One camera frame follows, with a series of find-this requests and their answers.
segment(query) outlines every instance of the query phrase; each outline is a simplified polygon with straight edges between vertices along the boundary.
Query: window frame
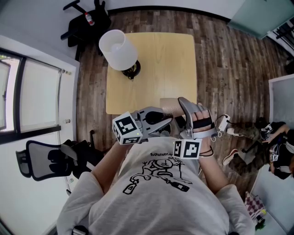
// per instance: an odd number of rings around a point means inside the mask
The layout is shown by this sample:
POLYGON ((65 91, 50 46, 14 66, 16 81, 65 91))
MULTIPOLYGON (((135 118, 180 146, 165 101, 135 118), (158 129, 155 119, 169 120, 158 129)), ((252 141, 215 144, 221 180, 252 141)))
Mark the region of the window frame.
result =
POLYGON ((21 97, 21 88, 22 88, 22 80, 23 80, 23 71, 26 64, 27 59, 31 59, 46 65, 49 65, 47 63, 35 60, 33 58, 20 55, 18 53, 8 51, 5 49, 0 48, 0 54, 12 57, 15 59, 19 59, 19 65, 17 68, 17 74, 15 79, 15 85, 14 85, 14 94, 13 94, 13 124, 14 124, 14 130, 7 131, 7 132, 0 132, 0 145, 14 142, 17 140, 22 140, 38 135, 48 134, 52 132, 57 132, 61 130, 60 125, 55 125, 53 127, 47 127, 47 128, 40 128, 38 130, 32 130, 32 131, 26 131, 21 132, 21 125, 20 125, 20 97, 21 97))

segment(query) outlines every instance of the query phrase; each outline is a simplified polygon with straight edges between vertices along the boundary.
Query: shoe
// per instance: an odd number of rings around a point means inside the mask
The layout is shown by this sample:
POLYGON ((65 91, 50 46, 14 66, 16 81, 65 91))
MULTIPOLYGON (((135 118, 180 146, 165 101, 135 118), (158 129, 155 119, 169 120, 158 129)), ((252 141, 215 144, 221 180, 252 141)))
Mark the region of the shoe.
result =
POLYGON ((233 127, 229 127, 227 130, 226 130, 226 133, 227 134, 230 134, 230 135, 233 135, 233 136, 243 136, 242 134, 238 134, 238 133, 234 133, 234 128, 233 127))
POLYGON ((231 160, 233 160, 234 155, 235 155, 235 154, 238 154, 238 153, 239 153, 239 152, 238 152, 238 149, 233 149, 233 150, 231 151, 231 153, 230 153, 228 156, 226 156, 226 157, 224 158, 224 160, 222 160, 222 164, 223 164, 224 166, 228 165, 228 164, 231 162, 231 160))

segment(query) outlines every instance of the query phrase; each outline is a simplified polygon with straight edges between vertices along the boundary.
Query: person sitting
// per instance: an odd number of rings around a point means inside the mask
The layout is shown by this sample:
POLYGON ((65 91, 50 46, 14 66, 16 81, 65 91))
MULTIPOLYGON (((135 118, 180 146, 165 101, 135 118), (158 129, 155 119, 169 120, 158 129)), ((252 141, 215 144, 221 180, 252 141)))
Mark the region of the person sitting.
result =
POLYGON ((281 179, 285 179, 294 172, 294 130, 290 129, 286 123, 271 123, 272 131, 268 140, 262 141, 260 137, 260 126, 249 124, 236 124, 236 127, 230 127, 228 134, 234 136, 244 136, 251 140, 258 141, 255 158, 249 164, 240 157, 240 151, 233 149, 226 156, 222 164, 228 165, 229 168, 239 175, 246 173, 256 173, 262 166, 270 164, 270 171, 281 179), (273 161, 270 157, 271 149, 276 146, 278 158, 273 161))
MULTIPOLYGON (((191 116, 197 121, 209 118, 209 112, 191 116)), ((173 137, 148 140, 135 145, 116 142, 91 173, 81 174, 58 217, 59 235, 254 234, 236 186, 213 157, 210 137, 202 139, 200 154, 206 157, 199 160, 173 157, 173 137), (207 186, 198 177, 199 165, 207 186)))

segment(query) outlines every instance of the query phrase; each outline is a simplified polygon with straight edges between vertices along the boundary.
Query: wooden table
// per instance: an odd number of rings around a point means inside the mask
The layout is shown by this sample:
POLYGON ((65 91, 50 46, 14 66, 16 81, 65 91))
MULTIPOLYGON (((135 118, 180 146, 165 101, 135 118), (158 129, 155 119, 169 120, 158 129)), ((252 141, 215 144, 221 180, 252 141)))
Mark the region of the wooden table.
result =
POLYGON ((140 73, 133 80, 108 66, 106 113, 122 114, 148 106, 160 98, 183 96, 197 101, 193 36, 172 33, 126 34, 138 50, 140 73))

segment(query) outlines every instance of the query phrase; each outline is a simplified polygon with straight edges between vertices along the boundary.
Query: fiducial marker cube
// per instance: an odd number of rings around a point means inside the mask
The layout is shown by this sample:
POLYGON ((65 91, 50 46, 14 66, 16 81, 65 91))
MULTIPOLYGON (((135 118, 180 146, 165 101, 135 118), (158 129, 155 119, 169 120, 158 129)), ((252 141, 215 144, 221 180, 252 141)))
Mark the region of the fiducial marker cube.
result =
POLYGON ((202 139, 195 140, 175 140, 174 157, 181 159, 198 159, 201 149, 202 139))
POLYGON ((112 123, 113 132, 121 145, 135 144, 141 141, 143 134, 130 112, 116 117, 112 123))

